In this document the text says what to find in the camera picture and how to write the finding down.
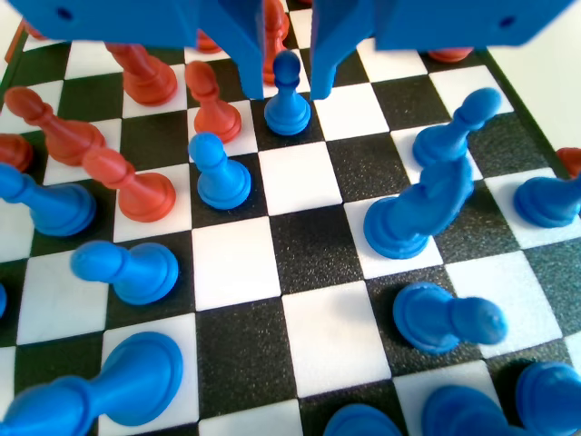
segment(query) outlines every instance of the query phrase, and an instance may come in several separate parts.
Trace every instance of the red chess piece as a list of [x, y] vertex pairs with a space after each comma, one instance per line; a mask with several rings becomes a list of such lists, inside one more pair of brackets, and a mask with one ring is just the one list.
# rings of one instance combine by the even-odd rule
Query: red chess piece
[[23, 173], [33, 160], [33, 147], [19, 134], [0, 134], [0, 162]]
[[220, 88], [212, 68], [201, 61], [193, 61], [185, 68], [185, 83], [192, 97], [200, 102], [200, 110], [193, 121], [197, 133], [210, 132], [228, 143], [240, 133], [242, 121], [238, 109], [220, 100]]
[[110, 148], [91, 150], [84, 156], [83, 168], [107, 188], [119, 190], [119, 209], [130, 220], [161, 220], [175, 204], [175, 189], [167, 177], [136, 174], [133, 165]]
[[141, 45], [105, 44], [123, 67], [123, 89], [137, 103], [158, 106], [169, 102], [178, 89], [169, 65], [147, 53]]
[[94, 125], [57, 117], [53, 108], [31, 89], [11, 88], [6, 91], [4, 100], [14, 115], [43, 129], [48, 153], [57, 162], [79, 166], [86, 152], [105, 147], [105, 139]]

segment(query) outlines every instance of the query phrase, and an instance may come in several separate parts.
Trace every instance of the blue chess piece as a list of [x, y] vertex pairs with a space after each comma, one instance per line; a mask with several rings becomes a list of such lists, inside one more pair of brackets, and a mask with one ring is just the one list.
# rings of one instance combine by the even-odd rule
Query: blue chess piece
[[173, 339], [136, 333], [117, 345], [94, 379], [66, 376], [18, 394], [0, 435], [86, 434], [103, 413], [121, 425], [143, 425], [172, 402], [182, 374], [182, 352]]
[[468, 134], [484, 127], [501, 103], [500, 93], [494, 88], [482, 88], [470, 94], [449, 124], [428, 127], [416, 136], [412, 151], [418, 164], [426, 167], [466, 155]]
[[581, 377], [564, 363], [533, 363], [518, 378], [517, 410], [535, 434], [576, 434], [581, 430]]
[[244, 165], [226, 157], [224, 145], [215, 134], [196, 134], [188, 146], [200, 170], [198, 194], [215, 209], [240, 206], [251, 192], [251, 175]]
[[74, 275], [89, 282], [112, 283], [129, 304], [163, 298], [175, 285], [179, 268], [175, 256], [158, 243], [141, 243], [131, 250], [106, 241], [81, 245], [71, 257]]
[[422, 412], [424, 436], [526, 436], [508, 425], [487, 395], [466, 386], [445, 386], [430, 395]]
[[266, 124], [276, 134], [298, 134], [305, 130], [310, 120], [309, 103], [302, 95], [297, 94], [300, 82], [299, 57], [290, 50], [278, 53], [272, 64], [272, 71], [279, 93], [264, 107]]
[[79, 233], [94, 218], [93, 196], [78, 184], [41, 187], [28, 174], [0, 163], [0, 198], [30, 207], [35, 229], [50, 236]]
[[449, 352], [460, 341], [491, 345], [507, 336], [507, 321], [495, 304], [454, 298], [434, 283], [406, 286], [396, 297], [393, 316], [402, 336], [431, 354]]
[[422, 252], [428, 237], [443, 232], [472, 194], [472, 170], [466, 157], [434, 163], [419, 183], [399, 197], [371, 205], [363, 230], [373, 250], [390, 259], [408, 259]]

